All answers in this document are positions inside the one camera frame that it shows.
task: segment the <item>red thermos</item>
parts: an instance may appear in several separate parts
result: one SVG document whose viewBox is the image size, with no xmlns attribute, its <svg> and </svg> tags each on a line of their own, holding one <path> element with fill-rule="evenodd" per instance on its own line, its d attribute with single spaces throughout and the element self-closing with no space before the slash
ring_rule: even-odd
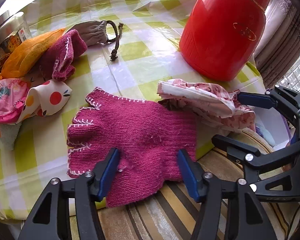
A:
<svg viewBox="0 0 300 240">
<path fill-rule="evenodd" d="M 182 33 L 183 58 L 219 81 L 236 77 L 265 28 L 269 0 L 197 0 Z"/>
</svg>

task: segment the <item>silver screw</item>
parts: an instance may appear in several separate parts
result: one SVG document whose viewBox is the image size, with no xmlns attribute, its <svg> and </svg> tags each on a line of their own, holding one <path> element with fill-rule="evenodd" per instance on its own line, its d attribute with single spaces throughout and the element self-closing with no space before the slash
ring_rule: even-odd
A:
<svg viewBox="0 0 300 240">
<path fill-rule="evenodd" d="M 93 171 L 86 171 L 86 172 L 84 173 L 84 176 L 85 176 L 86 178 L 92 177 L 92 176 L 93 176 Z"/>
<path fill-rule="evenodd" d="M 211 179 L 213 177 L 213 174 L 211 172 L 205 172 L 203 174 L 203 176 L 206 178 L 206 179 Z"/>
<path fill-rule="evenodd" d="M 50 183 L 51 183 L 52 185 L 56 185 L 56 184 L 59 183 L 59 179 L 54 178 L 54 179 L 50 180 Z"/>
<path fill-rule="evenodd" d="M 247 184 L 247 181 L 245 179 L 238 179 L 238 183 L 240 185 L 246 185 Z"/>
<path fill-rule="evenodd" d="M 253 155 L 251 153 L 248 153 L 245 157 L 246 161 L 250 162 L 253 160 Z"/>
<path fill-rule="evenodd" d="M 250 184 L 250 188 L 252 189 L 253 192 L 257 191 L 257 185 L 256 184 Z"/>
</svg>

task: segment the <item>pink pouch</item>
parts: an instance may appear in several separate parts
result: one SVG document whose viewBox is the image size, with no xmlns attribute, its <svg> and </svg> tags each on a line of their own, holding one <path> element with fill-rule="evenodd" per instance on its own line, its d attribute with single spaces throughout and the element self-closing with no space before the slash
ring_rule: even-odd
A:
<svg viewBox="0 0 300 240">
<path fill-rule="evenodd" d="M 14 123 L 25 105 L 29 88 L 19 78 L 0 80 L 0 123 Z"/>
</svg>

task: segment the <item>magenta knitted glove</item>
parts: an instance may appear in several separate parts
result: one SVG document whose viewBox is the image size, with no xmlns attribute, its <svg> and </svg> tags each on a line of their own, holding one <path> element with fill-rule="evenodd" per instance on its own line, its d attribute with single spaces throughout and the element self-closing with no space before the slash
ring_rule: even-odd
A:
<svg viewBox="0 0 300 240">
<path fill-rule="evenodd" d="M 68 175 L 77 178 L 104 160 L 111 147 L 121 150 L 118 172 L 107 206 L 144 199 L 165 180 L 182 180 L 177 152 L 185 148 L 195 160 L 194 114 L 169 111 L 152 101 L 117 97 L 95 88 L 89 107 L 79 110 L 68 127 Z"/>
<path fill-rule="evenodd" d="M 39 67 L 46 80 L 51 78 L 64 81 L 75 71 L 71 65 L 87 50 L 87 45 L 80 38 L 77 30 L 69 31 L 61 36 L 40 58 Z"/>
</svg>

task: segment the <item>table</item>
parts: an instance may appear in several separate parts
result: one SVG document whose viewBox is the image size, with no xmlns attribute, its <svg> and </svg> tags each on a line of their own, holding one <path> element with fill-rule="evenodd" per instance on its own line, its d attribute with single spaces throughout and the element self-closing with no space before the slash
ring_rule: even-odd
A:
<svg viewBox="0 0 300 240">
<path fill-rule="evenodd" d="M 158 80 L 182 78 L 214 82 L 195 72 L 178 51 L 178 42 L 196 0 L 35 0 L 25 6 L 32 36 L 89 20 L 123 22 L 119 58 L 110 62 L 114 44 L 89 47 L 73 62 L 75 74 L 67 80 L 73 90 L 58 113 L 26 119 L 14 151 L 0 143 L 0 219 L 26 219 L 38 196 L 53 177 L 69 179 L 66 129 L 85 96 L 95 86 L 129 98 L 159 100 Z M 113 30 L 107 29 L 113 36 Z M 228 91 L 264 93 L 262 78 L 248 63 L 231 82 L 219 82 Z M 218 131 L 198 123 L 197 157 L 211 148 Z M 74 202 L 70 202 L 71 214 Z"/>
</svg>

